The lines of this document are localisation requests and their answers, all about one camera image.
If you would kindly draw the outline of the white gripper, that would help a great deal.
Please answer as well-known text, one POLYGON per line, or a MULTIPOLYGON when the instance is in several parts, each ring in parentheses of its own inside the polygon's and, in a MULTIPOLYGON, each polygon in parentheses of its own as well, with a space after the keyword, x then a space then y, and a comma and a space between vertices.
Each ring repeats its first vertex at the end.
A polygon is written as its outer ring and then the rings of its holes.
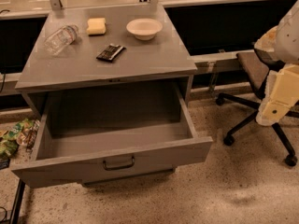
POLYGON ((270 71, 256 116, 262 126, 279 122, 299 101, 299 66, 286 64, 278 72, 270 71))

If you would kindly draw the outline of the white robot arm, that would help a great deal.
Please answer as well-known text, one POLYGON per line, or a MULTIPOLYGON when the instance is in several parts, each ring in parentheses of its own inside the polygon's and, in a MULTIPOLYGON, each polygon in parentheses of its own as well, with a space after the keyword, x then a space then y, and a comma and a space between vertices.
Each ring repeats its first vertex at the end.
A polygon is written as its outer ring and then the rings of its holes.
POLYGON ((266 79, 265 97, 256 121, 263 126, 278 123, 299 101, 299 1, 296 1, 279 24, 268 30, 254 45, 274 60, 284 62, 266 79))

